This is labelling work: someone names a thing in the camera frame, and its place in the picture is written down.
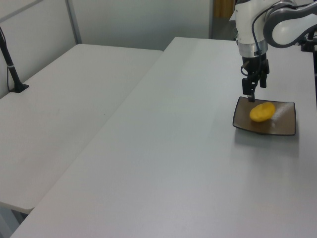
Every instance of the yellow fruit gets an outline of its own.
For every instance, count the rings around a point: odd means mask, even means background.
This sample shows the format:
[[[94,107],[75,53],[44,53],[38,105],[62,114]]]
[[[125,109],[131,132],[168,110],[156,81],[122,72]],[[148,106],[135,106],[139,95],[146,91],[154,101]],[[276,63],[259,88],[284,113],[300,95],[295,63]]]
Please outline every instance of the yellow fruit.
[[[256,122],[262,122],[271,119],[274,113],[275,106],[273,103],[262,103],[250,111],[250,118]]]

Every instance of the white table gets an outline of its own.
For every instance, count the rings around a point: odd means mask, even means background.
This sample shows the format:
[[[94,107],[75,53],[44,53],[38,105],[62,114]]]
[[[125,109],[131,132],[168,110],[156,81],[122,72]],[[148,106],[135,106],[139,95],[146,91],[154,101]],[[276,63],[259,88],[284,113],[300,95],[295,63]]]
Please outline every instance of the white table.
[[[29,213],[161,55],[77,45],[0,100],[0,206]]]
[[[232,126],[235,42],[176,38],[12,238],[315,238],[313,56],[267,56],[256,97],[294,101],[297,136]]]

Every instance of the square plate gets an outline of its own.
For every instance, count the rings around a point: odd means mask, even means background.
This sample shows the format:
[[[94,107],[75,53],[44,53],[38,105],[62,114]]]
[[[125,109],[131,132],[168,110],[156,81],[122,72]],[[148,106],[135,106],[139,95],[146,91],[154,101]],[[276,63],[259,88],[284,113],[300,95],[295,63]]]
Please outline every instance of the square plate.
[[[250,111],[259,104],[271,102],[275,105],[275,114],[269,120],[255,122],[250,119]],[[295,103],[274,102],[256,100],[249,102],[248,98],[240,97],[233,116],[233,126],[264,135],[295,135],[296,134],[296,111]]]

